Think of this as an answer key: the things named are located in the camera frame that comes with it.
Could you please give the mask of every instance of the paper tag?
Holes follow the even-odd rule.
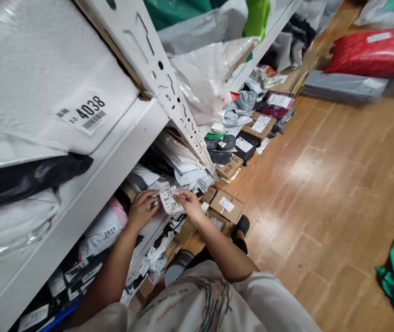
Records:
[[[48,311],[49,304],[46,304],[43,307],[40,307],[39,309],[23,316],[20,319],[20,324],[18,325],[18,332],[29,329],[31,326],[34,326],[35,324],[40,323],[42,320],[46,319],[48,317]]]
[[[269,105],[277,105],[277,106],[281,106],[283,108],[288,108],[291,101],[292,101],[291,97],[271,94],[268,98],[267,103]]]
[[[248,152],[249,150],[252,149],[252,144],[249,142],[245,141],[243,138],[238,137],[235,141],[235,146],[238,147],[240,150],[243,152]]]
[[[266,128],[266,126],[270,121],[271,118],[268,118],[267,116],[264,115],[260,115],[256,120],[255,124],[251,127],[251,129],[261,133]]]
[[[171,188],[162,191],[160,195],[161,202],[167,214],[176,214],[176,213],[184,213],[185,210],[183,206],[181,206],[178,202],[174,200],[173,195],[178,194],[178,190],[176,186],[172,186]]]
[[[366,38],[366,40],[368,41],[368,43],[370,42],[378,42],[380,40],[385,40],[385,39],[389,39],[391,38],[392,35],[390,32],[382,32],[380,34],[376,34],[376,35],[372,35]]]
[[[53,113],[91,136],[108,119],[107,103],[103,93],[83,89],[64,101]]]
[[[82,278],[82,283],[87,282],[92,276],[95,276],[97,272],[99,272],[102,266],[103,263],[100,263],[99,265],[94,267],[91,271],[89,271],[87,274],[85,274],[85,276]]]
[[[51,295],[56,297],[60,294],[60,292],[66,289],[65,280],[63,279],[62,270],[57,268],[54,273],[48,279],[49,290],[51,291]]]
[[[235,205],[232,204],[228,199],[223,196],[221,200],[219,201],[220,205],[222,205],[228,212],[231,212],[233,208],[235,208]]]

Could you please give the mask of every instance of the plastic bag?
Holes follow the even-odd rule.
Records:
[[[256,37],[214,43],[171,58],[197,125],[223,122],[226,80],[258,42]]]
[[[359,32],[335,42],[331,64],[325,72],[394,76],[394,30]]]
[[[247,17],[245,0],[229,0],[220,8],[162,29],[158,34],[166,53],[184,54],[212,43],[241,38]]]
[[[369,0],[354,24],[369,24],[379,29],[394,29],[394,11],[384,10],[387,3],[388,0]]]
[[[0,207],[0,259],[41,239],[59,209],[52,189]]]
[[[93,159],[79,154],[0,168],[0,206],[27,198],[85,173]]]

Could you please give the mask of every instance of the black bag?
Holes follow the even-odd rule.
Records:
[[[0,206],[65,183],[85,173],[92,162],[87,155],[69,153],[0,168]]]

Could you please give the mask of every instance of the plastic mailer bag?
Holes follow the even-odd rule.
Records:
[[[212,43],[241,38],[247,17],[245,0],[229,0],[220,8],[162,29],[158,34],[166,53],[184,54]]]
[[[223,123],[225,81],[257,43],[257,37],[219,42],[171,58],[197,125]]]
[[[387,84],[384,78],[312,71],[300,93],[346,104],[365,104],[376,102]]]
[[[0,259],[42,238],[59,209],[52,189],[0,207]]]
[[[67,153],[0,132],[0,168],[62,155]]]
[[[69,154],[0,168],[0,206],[16,202],[85,173],[89,156]]]
[[[371,25],[379,29],[394,29],[394,11],[385,11],[389,0],[369,0],[364,6],[355,25]]]

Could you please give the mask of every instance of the hand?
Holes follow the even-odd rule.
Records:
[[[160,207],[160,198],[152,197],[156,193],[158,190],[144,190],[137,194],[129,210],[126,230],[133,231],[138,235],[151,220]],[[151,206],[154,202],[159,202],[159,204]]]
[[[175,201],[180,203],[185,209],[185,213],[191,218],[191,221],[196,223],[207,219],[203,213],[202,208],[196,194],[189,190],[179,190],[178,195],[173,196]]]

